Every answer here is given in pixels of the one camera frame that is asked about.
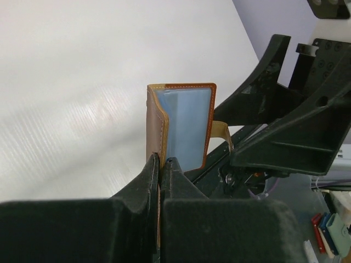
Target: white corrugated surface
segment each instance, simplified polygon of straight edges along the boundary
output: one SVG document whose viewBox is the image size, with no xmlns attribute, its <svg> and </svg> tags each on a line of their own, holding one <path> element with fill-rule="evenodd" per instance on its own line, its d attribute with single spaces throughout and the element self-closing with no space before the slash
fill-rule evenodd
<svg viewBox="0 0 351 263">
<path fill-rule="evenodd" d="M 218 105 L 257 63 L 231 0 L 0 6 L 0 201 L 111 196 L 145 164 L 147 84 Z"/>
</svg>

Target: card holder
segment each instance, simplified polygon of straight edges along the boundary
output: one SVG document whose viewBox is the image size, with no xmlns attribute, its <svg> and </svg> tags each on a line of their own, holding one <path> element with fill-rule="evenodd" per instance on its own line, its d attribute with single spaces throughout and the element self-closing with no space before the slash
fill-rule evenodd
<svg viewBox="0 0 351 263">
<path fill-rule="evenodd" d="M 338 250 L 336 249 L 336 246 L 333 242 L 333 239 L 330 236 L 330 233 L 327 229 L 327 222 L 329 221 L 329 218 L 331 217 L 331 214 L 325 214 L 322 218 L 322 221 L 319 225 L 320 229 L 322 230 L 322 233 L 325 237 L 325 240 L 327 240 L 327 243 L 330 247 L 330 250 L 333 252 L 334 255 L 339 255 Z"/>
<path fill-rule="evenodd" d="M 151 84 L 146 105 L 146 157 L 157 152 L 160 167 L 176 157 L 182 171 L 202 168 L 210 137 L 233 149 L 228 125 L 213 121 L 214 83 Z"/>
<path fill-rule="evenodd" d="M 351 238 L 339 214 L 333 214 L 328 220 L 326 226 L 335 244 L 335 247 L 339 252 L 339 255 L 342 258 L 345 258 L 351 248 Z"/>
</svg>

